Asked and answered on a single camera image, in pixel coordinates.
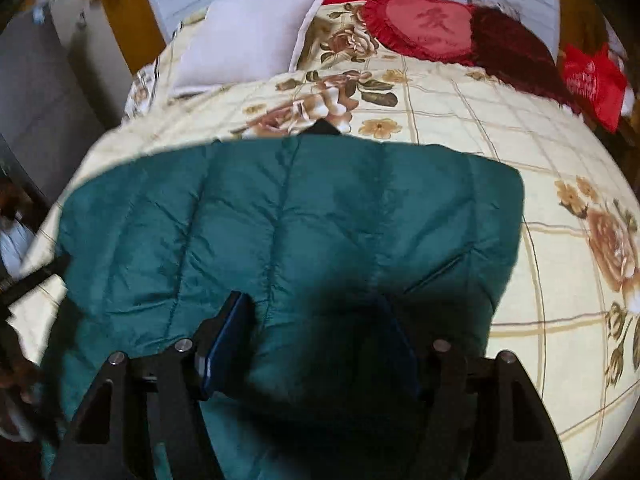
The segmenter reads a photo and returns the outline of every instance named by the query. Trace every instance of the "floral bedspread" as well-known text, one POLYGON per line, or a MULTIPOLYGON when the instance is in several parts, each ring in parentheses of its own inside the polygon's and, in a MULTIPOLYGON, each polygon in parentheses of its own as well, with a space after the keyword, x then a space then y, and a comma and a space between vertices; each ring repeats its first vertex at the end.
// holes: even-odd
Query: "floral bedspread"
MULTIPOLYGON (((587 479, 639 395, 640 206, 570 111, 475 68, 398 56, 370 37, 358 11, 358 3, 322 7, 296 73, 171 101, 175 65, 198 20, 184 24, 153 77, 139 84, 137 111, 92 147, 65 194, 138 156, 216 138, 293 135, 319 118, 375 142, 438 143, 510 164, 525 185, 522 239, 487 353, 516 352, 573 477, 587 479)), ((63 200, 38 233, 27 268, 50 258, 63 200)), ((34 360, 64 291, 52 278, 15 309, 34 360)))

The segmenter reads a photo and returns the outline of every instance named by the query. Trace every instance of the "teal puffer jacket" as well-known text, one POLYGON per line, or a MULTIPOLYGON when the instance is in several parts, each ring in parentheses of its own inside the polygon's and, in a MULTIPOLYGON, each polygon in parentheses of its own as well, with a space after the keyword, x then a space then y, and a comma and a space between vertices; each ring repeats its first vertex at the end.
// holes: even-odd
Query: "teal puffer jacket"
POLYGON ((111 352, 161 351, 241 290, 252 338, 227 395, 201 404, 227 480, 400 478, 422 417, 373 299, 483 354, 522 202, 498 162, 353 137, 215 142, 114 168, 64 206, 58 250, 73 259, 46 398, 70 419, 111 352))

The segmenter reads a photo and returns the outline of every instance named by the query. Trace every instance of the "red pillow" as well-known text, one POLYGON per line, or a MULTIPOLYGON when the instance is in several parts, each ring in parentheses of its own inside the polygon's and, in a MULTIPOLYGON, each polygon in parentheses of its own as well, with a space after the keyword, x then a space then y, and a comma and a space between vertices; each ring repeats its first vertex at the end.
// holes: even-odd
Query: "red pillow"
POLYGON ((478 7, 471 20, 476 65, 516 90, 580 108, 565 86, 551 53, 527 27, 498 9, 478 7))
POLYGON ((398 54, 473 65, 472 9, 449 0, 369 0, 361 12, 369 32, 398 54))

